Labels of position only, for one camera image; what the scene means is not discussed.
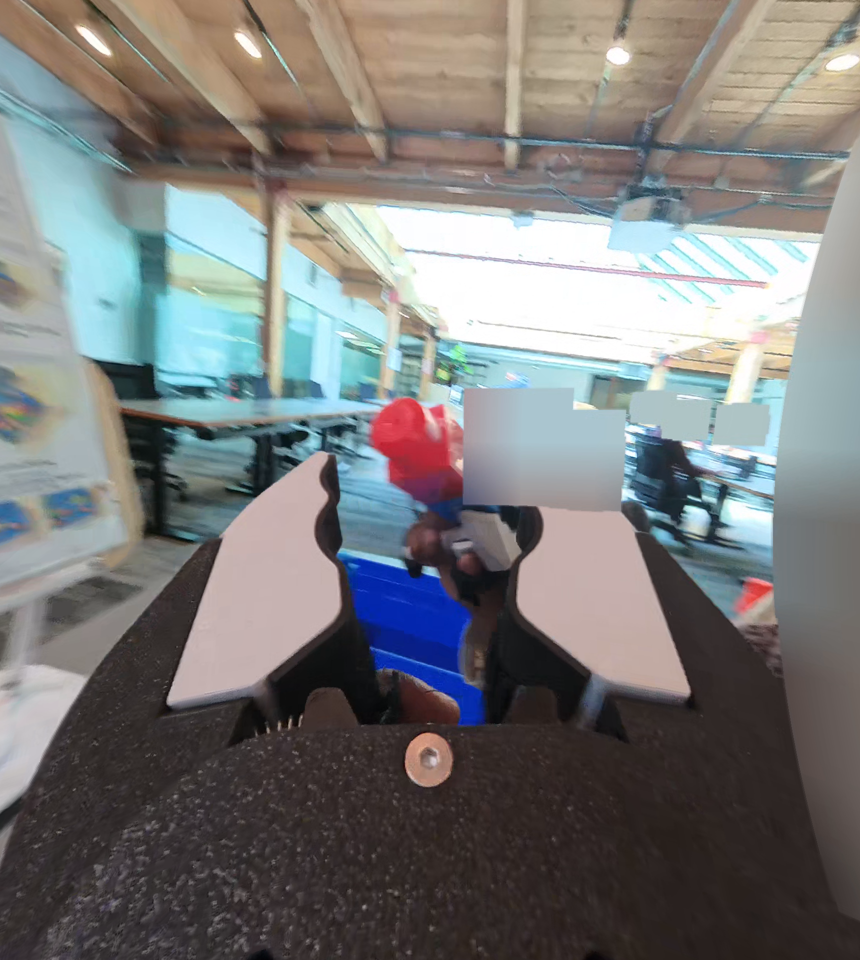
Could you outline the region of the red mega block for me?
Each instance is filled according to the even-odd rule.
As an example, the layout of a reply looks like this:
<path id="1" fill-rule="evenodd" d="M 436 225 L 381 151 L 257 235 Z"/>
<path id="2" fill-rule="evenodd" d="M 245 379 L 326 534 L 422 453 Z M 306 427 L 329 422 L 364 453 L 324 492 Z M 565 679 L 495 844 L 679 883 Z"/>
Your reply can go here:
<path id="1" fill-rule="evenodd" d="M 370 442 L 388 481 L 428 508 L 463 498 L 464 430 L 450 407 L 400 397 L 374 418 Z"/>

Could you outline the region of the blue plastic bin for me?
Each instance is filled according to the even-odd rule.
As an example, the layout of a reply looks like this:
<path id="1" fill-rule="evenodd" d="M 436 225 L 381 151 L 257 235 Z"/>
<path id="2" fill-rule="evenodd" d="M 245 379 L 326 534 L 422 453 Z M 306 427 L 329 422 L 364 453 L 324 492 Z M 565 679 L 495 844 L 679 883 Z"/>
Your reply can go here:
<path id="1" fill-rule="evenodd" d="M 484 722 L 481 691 L 467 683 L 461 643 L 470 614 L 452 600 L 439 577 L 412 578 L 390 558 L 342 550 L 354 609 L 379 669 L 408 674 L 456 701 L 460 725 Z"/>

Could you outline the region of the black office chair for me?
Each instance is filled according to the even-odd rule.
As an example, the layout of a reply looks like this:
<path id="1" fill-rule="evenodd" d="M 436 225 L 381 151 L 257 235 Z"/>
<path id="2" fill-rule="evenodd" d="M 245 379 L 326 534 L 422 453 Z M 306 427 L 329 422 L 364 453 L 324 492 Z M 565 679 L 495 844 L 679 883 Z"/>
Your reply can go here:
<path id="1" fill-rule="evenodd" d="M 703 496 L 702 472 L 692 462 L 678 440 L 654 433 L 637 434 L 634 438 L 633 470 L 629 488 L 634 506 L 647 526 L 667 533 L 684 548 L 691 537 L 683 528 L 688 507 L 707 514 L 712 508 Z"/>

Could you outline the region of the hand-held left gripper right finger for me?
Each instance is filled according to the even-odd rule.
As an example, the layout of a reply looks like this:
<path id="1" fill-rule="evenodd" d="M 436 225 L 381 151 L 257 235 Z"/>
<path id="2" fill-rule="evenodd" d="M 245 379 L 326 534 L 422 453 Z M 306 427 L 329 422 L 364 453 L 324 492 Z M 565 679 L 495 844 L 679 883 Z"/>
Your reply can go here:
<path id="1" fill-rule="evenodd" d="M 617 701 L 671 708 L 692 692 L 638 532 L 620 511 L 524 508 L 520 555 L 488 649 L 488 721 L 511 721 L 525 690 L 549 717 L 619 727 Z"/>

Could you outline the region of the person's right hand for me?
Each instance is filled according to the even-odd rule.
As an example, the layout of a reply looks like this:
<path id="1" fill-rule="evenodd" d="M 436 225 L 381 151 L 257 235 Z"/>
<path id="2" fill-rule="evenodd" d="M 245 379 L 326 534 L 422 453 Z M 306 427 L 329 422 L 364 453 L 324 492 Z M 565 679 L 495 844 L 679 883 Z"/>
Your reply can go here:
<path id="1" fill-rule="evenodd" d="M 443 534 L 455 525 L 435 513 L 426 512 L 412 524 L 404 537 L 404 567 L 412 579 L 425 570 L 435 570 L 441 580 L 451 580 L 455 570 L 474 575 L 479 571 L 477 558 L 470 552 L 457 556 L 444 544 Z"/>

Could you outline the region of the white ceiling mounted box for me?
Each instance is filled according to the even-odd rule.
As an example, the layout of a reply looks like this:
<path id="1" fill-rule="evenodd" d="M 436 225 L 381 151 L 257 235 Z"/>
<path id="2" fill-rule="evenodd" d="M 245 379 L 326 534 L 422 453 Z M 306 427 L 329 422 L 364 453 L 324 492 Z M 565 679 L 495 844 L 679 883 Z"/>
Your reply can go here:
<path id="1" fill-rule="evenodd" d="M 681 189 L 630 185 L 613 213 L 606 246 L 623 254 L 656 255 L 673 245 L 690 220 Z"/>

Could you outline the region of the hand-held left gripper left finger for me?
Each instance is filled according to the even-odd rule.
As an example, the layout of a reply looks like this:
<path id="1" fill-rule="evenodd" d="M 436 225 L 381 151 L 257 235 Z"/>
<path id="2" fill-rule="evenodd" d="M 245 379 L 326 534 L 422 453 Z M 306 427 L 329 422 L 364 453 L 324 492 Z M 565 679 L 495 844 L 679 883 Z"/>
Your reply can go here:
<path id="1" fill-rule="evenodd" d="M 226 528 L 173 674 L 174 711 L 250 700 L 271 722 L 340 690 L 376 720 L 376 666 L 354 610 L 342 547 L 339 472 L 318 452 Z"/>

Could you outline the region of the printed instruction sheet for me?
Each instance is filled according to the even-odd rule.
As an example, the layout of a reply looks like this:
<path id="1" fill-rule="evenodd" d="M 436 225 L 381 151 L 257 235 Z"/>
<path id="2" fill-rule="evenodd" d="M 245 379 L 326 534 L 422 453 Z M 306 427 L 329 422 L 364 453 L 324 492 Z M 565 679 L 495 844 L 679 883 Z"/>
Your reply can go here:
<path id="1" fill-rule="evenodd" d="M 86 364 L 0 113 L 0 594 L 126 536 Z"/>

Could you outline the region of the person's leopard print clothing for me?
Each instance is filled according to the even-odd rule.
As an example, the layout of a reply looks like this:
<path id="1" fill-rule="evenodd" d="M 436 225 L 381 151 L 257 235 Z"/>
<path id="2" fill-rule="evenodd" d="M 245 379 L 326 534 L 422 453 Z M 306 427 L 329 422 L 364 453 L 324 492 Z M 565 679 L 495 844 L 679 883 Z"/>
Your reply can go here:
<path id="1" fill-rule="evenodd" d="M 745 623 L 738 632 L 748 647 L 758 654 L 772 675 L 784 678 L 783 652 L 776 622 Z"/>

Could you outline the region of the wooden top office desk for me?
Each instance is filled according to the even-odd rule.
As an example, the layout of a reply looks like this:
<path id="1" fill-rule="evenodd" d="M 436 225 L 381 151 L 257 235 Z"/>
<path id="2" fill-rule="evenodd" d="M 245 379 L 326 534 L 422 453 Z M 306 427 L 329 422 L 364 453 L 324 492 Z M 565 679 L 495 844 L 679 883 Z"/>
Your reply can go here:
<path id="1" fill-rule="evenodd" d="M 203 399 L 157 398 L 118 399 L 124 418 L 148 423 L 149 477 L 151 499 L 145 533 L 150 537 L 195 544 L 197 534 L 172 526 L 169 518 L 165 474 L 167 454 L 164 433 L 169 429 L 192 430 L 198 438 L 218 440 L 231 431 L 256 440 L 256 469 L 251 480 L 252 495 L 268 489 L 277 479 L 273 463 L 272 438 L 291 425 L 332 422 L 340 419 L 370 420 L 383 408 L 381 403 L 314 398 Z"/>

